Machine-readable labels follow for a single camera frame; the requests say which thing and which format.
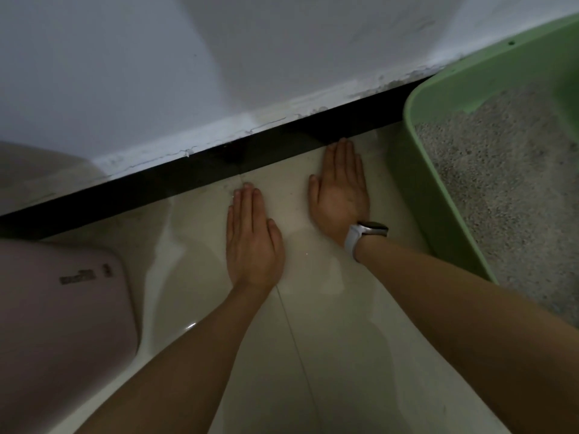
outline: pink container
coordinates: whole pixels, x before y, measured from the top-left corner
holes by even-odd
[[[0,432],[50,429],[120,373],[137,345],[114,255],[0,240]]]

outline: wristwatch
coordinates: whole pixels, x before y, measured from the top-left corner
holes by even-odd
[[[356,244],[358,240],[365,234],[371,234],[375,236],[387,236],[388,227],[379,222],[358,222],[356,225],[351,225],[346,240],[344,241],[344,248],[346,252],[352,256],[356,262],[356,257],[354,255],[354,250],[356,249]]]

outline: white watch band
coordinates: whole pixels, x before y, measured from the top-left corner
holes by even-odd
[[[346,236],[346,240],[344,241],[344,249],[346,252],[351,255],[352,259],[356,260],[354,255],[354,250],[356,249],[356,244],[358,240],[362,237],[362,234],[366,231],[361,225],[351,225],[350,230],[348,230],[348,235]]]

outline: green litter box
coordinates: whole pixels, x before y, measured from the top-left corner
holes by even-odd
[[[434,255],[497,282],[434,169],[415,125],[473,112],[491,96],[531,82],[546,85],[563,127],[579,135],[579,15],[520,33],[449,65],[418,86],[387,164]]]

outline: glossy floor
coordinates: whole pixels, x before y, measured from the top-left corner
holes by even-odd
[[[393,130],[352,138],[364,161],[371,218],[427,251],[385,166]],[[211,433],[507,432],[387,290],[312,225],[307,181],[322,154],[307,152],[50,239],[119,255],[142,324],[133,364],[54,433],[72,433],[225,298],[226,211],[242,182],[263,191],[284,234],[287,263],[245,336]]]

